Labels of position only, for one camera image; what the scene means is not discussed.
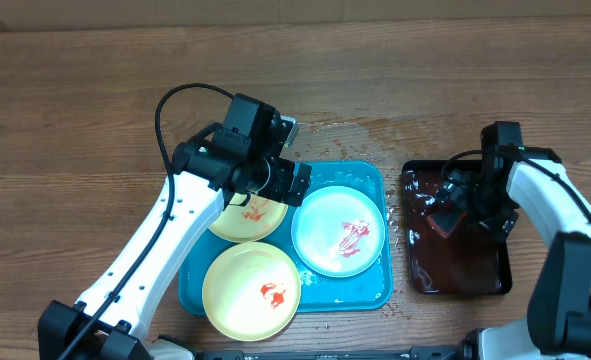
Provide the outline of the red black sponge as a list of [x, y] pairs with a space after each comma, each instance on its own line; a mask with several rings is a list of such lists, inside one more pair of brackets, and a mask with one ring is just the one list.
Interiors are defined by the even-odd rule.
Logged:
[[439, 209], [431, 212], [426, 221], [443, 238], [450, 237], [467, 218], [461, 209]]

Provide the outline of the light blue plate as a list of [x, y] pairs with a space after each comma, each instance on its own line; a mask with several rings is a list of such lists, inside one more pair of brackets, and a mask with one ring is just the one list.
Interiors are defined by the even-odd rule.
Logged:
[[384, 247], [384, 220], [375, 202], [346, 186], [307, 195], [293, 216], [296, 253], [315, 272], [347, 278], [369, 269]]

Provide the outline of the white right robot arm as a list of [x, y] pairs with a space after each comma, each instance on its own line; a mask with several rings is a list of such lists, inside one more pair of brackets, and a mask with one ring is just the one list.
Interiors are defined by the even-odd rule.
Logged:
[[591, 205], [550, 148], [526, 146], [517, 122], [482, 129], [478, 171], [441, 168], [426, 216], [448, 238], [465, 225], [503, 242], [523, 210], [548, 253], [524, 318], [477, 330], [463, 359], [591, 359]]

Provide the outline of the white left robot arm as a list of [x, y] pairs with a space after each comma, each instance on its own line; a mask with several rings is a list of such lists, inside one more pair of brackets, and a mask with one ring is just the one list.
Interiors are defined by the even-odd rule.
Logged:
[[273, 106], [235, 94], [214, 122], [161, 152], [163, 188], [135, 234], [74, 305], [52, 301], [38, 321], [43, 359], [192, 359], [177, 340], [145, 342], [157, 307], [201, 235], [235, 195], [296, 207], [311, 168], [282, 158], [299, 125]]

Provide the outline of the black water tray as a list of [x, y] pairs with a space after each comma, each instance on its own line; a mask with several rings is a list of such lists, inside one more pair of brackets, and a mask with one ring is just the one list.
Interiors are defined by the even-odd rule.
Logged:
[[505, 295], [513, 286], [506, 245], [464, 226], [444, 238], [427, 222], [443, 164], [410, 160], [401, 170], [410, 284], [423, 295]]

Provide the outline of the yellow plate far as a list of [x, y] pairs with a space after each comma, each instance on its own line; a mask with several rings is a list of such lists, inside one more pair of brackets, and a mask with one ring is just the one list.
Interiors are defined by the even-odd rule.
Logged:
[[276, 230], [286, 216], [288, 206], [252, 195], [235, 194], [209, 230], [218, 237], [235, 243], [261, 240]]

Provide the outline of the yellow plate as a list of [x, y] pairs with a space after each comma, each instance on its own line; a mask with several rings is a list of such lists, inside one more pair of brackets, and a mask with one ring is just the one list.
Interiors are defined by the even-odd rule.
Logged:
[[261, 240], [276, 230], [286, 216], [288, 206], [252, 195], [235, 194], [209, 230], [218, 237], [235, 243]]
[[301, 281], [286, 253], [262, 242], [234, 245], [210, 265], [202, 287], [208, 320], [223, 335], [260, 341], [282, 331], [301, 299]]

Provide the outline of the yellow plate near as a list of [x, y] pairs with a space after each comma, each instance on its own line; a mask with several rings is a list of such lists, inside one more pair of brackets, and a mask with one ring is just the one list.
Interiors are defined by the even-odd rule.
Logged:
[[282, 331], [301, 299], [301, 281], [286, 253], [262, 242], [234, 245], [210, 265], [202, 287], [208, 320], [223, 335], [260, 341]]

